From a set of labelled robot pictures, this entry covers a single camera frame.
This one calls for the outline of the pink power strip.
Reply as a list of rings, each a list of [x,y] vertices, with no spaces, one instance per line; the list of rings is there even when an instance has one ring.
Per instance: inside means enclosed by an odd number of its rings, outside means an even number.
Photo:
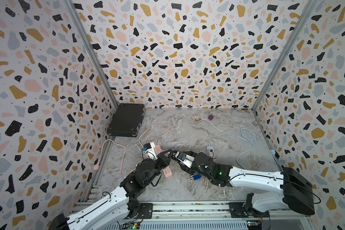
[[[155,148],[154,148],[154,151],[155,151],[155,154],[158,156],[162,152],[161,146],[160,145],[156,145]],[[169,166],[167,166],[167,167],[165,167],[163,169],[163,173],[164,173],[164,176],[166,178],[170,178],[170,177],[173,176],[172,171],[171,171]]]

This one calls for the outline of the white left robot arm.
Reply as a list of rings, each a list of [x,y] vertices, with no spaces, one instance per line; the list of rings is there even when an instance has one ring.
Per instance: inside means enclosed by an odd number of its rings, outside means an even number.
[[[144,159],[111,192],[104,192],[103,198],[85,209],[65,217],[56,216],[50,230],[98,230],[124,218],[137,216],[140,196],[152,181],[162,174],[162,169],[170,164],[172,150],[166,150],[156,160]]]

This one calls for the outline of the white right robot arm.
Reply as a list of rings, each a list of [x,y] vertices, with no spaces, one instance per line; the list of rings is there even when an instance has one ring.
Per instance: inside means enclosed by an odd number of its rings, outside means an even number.
[[[290,209],[311,216],[315,214],[312,184],[292,168],[279,172],[259,172],[216,163],[203,152],[174,150],[172,159],[181,169],[191,175],[197,173],[219,187],[249,187],[263,190],[262,194],[249,193],[244,203],[245,210],[267,212]]]

